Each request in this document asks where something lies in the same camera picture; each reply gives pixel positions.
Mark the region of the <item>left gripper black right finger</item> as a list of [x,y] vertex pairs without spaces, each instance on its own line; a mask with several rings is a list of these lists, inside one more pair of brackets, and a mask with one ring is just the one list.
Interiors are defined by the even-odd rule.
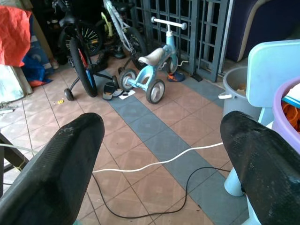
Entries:
[[300,156],[277,132],[233,111],[221,121],[223,145],[246,194],[246,225],[300,223]]

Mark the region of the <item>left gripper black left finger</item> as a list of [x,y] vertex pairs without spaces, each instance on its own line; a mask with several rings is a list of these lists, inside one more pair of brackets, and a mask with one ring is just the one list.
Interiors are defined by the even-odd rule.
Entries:
[[72,225],[104,134],[104,121],[93,112],[61,127],[1,197],[1,224]]

